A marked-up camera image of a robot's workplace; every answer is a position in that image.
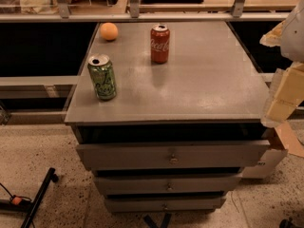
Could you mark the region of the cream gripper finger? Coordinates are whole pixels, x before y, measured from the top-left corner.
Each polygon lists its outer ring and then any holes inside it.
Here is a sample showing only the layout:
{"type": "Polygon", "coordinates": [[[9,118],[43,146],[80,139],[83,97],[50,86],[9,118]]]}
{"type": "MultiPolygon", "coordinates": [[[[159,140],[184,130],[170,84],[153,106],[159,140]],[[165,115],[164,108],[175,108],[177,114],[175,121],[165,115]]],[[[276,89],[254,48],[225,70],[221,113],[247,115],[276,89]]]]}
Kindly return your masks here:
{"type": "Polygon", "coordinates": [[[285,22],[282,21],[279,24],[277,24],[274,28],[272,28],[269,32],[264,34],[259,42],[266,47],[272,48],[272,47],[279,47],[281,44],[281,36],[282,36],[282,30],[285,22]]]}
{"type": "Polygon", "coordinates": [[[271,81],[261,123],[269,128],[284,123],[304,101],[304,64],[293,62],[286,70],[278,68],[271,81]]]}

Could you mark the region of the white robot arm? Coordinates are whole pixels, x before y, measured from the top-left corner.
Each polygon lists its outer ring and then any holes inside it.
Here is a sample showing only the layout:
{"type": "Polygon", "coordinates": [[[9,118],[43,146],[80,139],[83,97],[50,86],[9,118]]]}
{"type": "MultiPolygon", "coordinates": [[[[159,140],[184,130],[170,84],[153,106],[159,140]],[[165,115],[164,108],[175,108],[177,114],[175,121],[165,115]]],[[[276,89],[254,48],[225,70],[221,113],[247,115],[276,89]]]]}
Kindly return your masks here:
{"type": "Polygon", "coordinates": [[[287,69],[278,69],[271,81],[261,122],[272,128],[285,122],[304,101],[304,1],[259,42],[280,47],[281,55],[292,61],[287,69]]]}

